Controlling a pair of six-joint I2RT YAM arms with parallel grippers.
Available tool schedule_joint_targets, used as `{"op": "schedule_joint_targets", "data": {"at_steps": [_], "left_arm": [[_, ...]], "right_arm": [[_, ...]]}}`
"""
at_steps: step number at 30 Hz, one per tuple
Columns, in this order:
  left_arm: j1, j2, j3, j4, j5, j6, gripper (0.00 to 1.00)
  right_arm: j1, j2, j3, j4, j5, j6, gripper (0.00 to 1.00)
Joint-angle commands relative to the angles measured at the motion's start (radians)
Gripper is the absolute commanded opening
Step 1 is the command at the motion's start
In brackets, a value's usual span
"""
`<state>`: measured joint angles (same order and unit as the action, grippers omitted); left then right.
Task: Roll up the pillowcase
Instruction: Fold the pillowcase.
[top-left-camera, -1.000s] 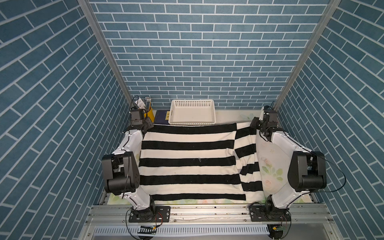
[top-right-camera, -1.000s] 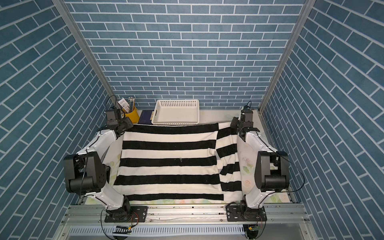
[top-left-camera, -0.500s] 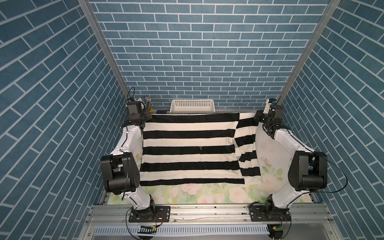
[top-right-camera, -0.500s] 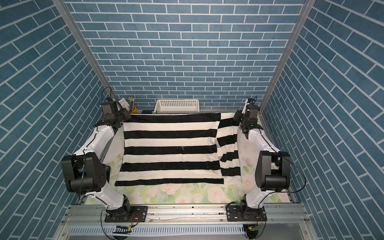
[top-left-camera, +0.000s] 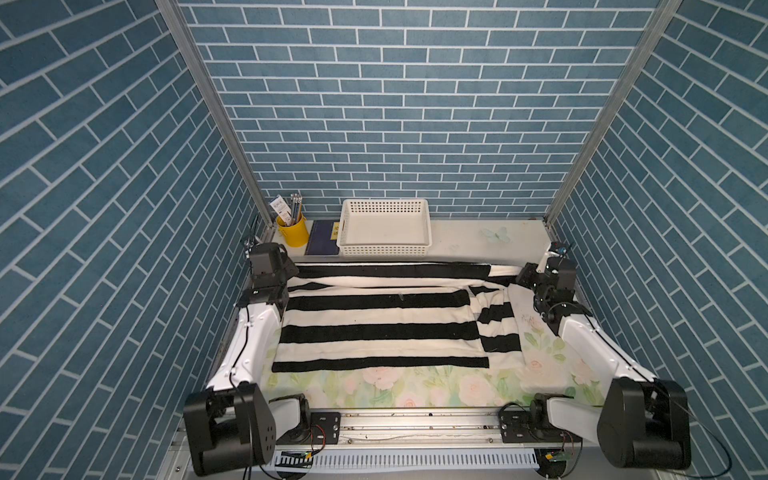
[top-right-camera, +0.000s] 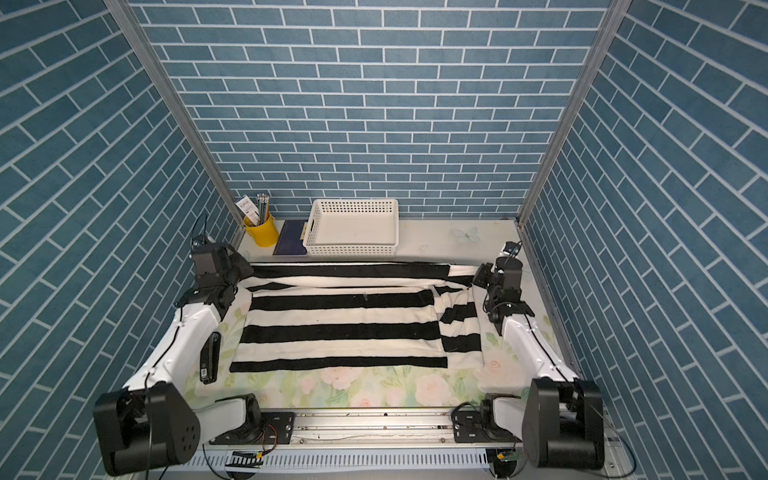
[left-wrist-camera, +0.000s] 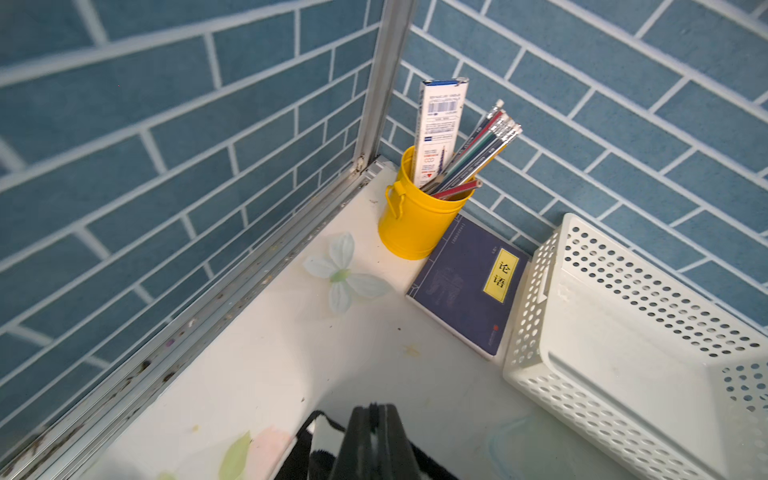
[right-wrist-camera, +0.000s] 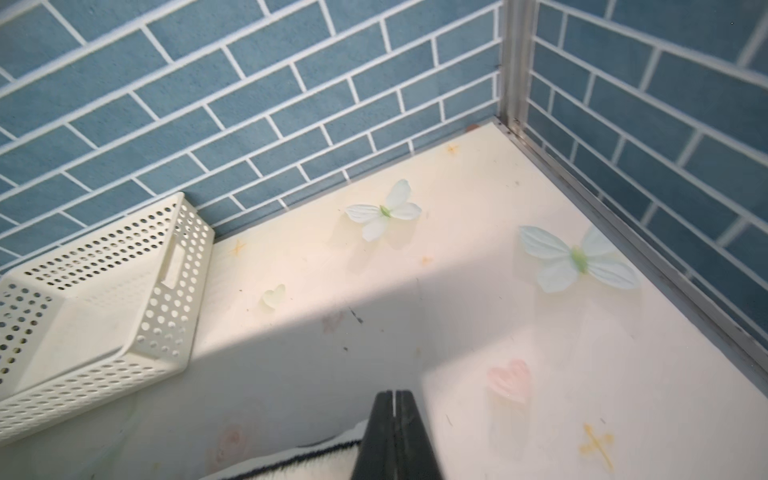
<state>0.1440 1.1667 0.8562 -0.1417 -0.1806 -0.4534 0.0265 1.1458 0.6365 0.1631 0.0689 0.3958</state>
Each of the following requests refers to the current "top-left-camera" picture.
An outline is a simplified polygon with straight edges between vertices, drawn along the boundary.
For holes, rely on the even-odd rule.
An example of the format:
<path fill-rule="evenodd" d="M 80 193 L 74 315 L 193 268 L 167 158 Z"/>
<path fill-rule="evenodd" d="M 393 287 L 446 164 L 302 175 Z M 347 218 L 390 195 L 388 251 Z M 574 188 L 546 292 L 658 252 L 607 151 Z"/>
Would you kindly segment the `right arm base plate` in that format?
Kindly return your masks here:
<path fill-rule="evenodd" d="M 579 444 L 581 438 L 573 433 L 536 423 L 525 410 L 504 410 L 498 414 L 501 438 L 512 443 Z"/>

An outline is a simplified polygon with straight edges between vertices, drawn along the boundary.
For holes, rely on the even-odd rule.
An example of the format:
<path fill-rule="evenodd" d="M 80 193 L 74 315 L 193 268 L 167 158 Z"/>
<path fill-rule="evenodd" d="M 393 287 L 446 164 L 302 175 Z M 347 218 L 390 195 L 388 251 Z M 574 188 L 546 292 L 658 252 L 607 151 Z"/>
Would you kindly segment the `black white striped pillowcase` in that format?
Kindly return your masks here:
<path fill-rule="evenodd" d="M 518 268 L 466 262 L 301 263 L 275 373 L 524 364 Z"/>

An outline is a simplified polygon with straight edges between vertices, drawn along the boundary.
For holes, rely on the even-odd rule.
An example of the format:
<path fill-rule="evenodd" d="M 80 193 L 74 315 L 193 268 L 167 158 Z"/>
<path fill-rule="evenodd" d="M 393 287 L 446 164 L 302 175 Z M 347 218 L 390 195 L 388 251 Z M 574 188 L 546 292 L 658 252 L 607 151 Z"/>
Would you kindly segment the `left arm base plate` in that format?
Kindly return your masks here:
<path fill-rule="evenodd" d="M 302 420 L 300 425 L 285 433 L 277 440 L 283 445 L 312 445 L 319 448 L 325 445 L 337 445 L 341 427 L 341 414 L 333 411 L 312 411 L 310 419 Z"/>

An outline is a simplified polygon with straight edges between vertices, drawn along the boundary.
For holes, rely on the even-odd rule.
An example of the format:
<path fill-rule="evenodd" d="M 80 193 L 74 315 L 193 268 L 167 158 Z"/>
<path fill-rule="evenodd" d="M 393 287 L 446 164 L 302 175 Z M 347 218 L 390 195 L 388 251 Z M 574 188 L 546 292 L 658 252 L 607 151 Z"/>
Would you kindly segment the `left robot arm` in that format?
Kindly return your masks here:
<path fill-rule="evenodd" d="M 246 258 L 250 286 L 236 303 L 229 347 L 206 387 L 188 395 L 183 408 L 191 462 L 201 477 L 238 469 L 249 474 L 272 460 L 278 442 L 312 433 L 305 395 L 269 401 L 259 386 L 288 304 L 287 283 L 298 268 L 278 243 L 254 245 Z"/>

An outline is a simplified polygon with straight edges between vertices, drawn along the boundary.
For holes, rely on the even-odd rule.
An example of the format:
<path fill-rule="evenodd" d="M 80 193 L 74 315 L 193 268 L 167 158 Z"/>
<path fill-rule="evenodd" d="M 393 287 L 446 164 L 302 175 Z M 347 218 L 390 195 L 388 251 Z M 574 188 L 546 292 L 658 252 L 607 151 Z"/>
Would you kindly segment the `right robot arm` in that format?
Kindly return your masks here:
<path fill-rule="evenodd" d="M 538 394 L 532 430 L 557 430 L 597 444 L 618 468 L 685 470 L 692 461 L 687 395 L 672 380 L 640 366 L 575 298 L 574 262 L 548 255 L 528 263 L 518 285 L 533 293 L 533 308 L 556 337 L 573 348 L 605 388 L 601 406 L 567 395 Z"/>

